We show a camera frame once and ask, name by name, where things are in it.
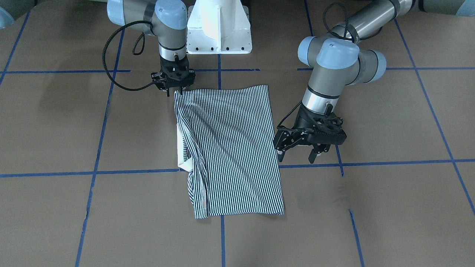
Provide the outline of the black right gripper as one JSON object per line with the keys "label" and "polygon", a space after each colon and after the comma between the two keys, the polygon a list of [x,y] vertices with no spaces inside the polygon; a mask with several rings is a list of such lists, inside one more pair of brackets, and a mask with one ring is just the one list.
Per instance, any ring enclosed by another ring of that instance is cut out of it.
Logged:
{"label": "black right gripper", "polygon": [[181,59],[178,61],[160,60],[160,71],[151,73],[152,83],[159,90],[169,93],[170,88],[179,87],[182,92],[184,88],[189,87],[195,82],[195,71],[189,68],[189,60]]}

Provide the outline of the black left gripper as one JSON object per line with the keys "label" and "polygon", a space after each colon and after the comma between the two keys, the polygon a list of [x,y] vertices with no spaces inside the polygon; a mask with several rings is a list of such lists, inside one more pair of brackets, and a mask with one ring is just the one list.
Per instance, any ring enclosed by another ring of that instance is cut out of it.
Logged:
{"label": "black left gripper", "polygon": [[273,146],[282,162],[287,150],[297,145],[312,145],[308,161],[314,164],[316,158],[329,151],[331,144],[341,145],[347,138],[342,128],[343,119],[334,112],[314,113],[305,106],[299,106],[292,129],[278,127]]}

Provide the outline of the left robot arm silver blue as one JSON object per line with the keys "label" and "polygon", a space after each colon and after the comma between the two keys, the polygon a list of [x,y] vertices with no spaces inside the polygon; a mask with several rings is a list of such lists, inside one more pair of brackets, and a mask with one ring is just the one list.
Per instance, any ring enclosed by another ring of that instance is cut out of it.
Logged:
{"label": "left robot arm silver blue", "polygon": [[306,37],[299,44],[299,60],[313,70],[302,101],[295,106],[298,113],[293,127],[277,126],[273,145],[279,162],[295,146],[312,147],[308,159],[313,163],[332,145],[344,143],[343,119],[334,113],[343,88],[376,81],[387,67],[385,56],[376,50],[361,50],[361,41],[375,37],[385,24],[413,9],[474,16],[473,0],[374,0],[351,16],[343,4],[330,5],[334,6],[342,8],[345,20],[330,28],[323,15],[327,33]]}

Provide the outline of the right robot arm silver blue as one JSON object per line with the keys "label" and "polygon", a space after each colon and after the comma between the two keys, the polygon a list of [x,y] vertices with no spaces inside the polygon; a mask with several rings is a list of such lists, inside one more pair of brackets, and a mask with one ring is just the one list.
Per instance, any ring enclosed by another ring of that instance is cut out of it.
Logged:
{"label": "right robot arm silver blue", "polygon": [[183,93],[194,84],[196,74],[189,66],[186,51],[187,9],[181,0],[107,0],[106,4],[110,22],[119,25],[102,50],[102,66],[112,83],[132,90],[114,80],[105,59],[112,39],[131,27],[141,32],[139,40],[144,41],[146,36],[158,39],[160,71],[151,73],[152,85],[167,93],[170,88],[178,88],[179,93]]}

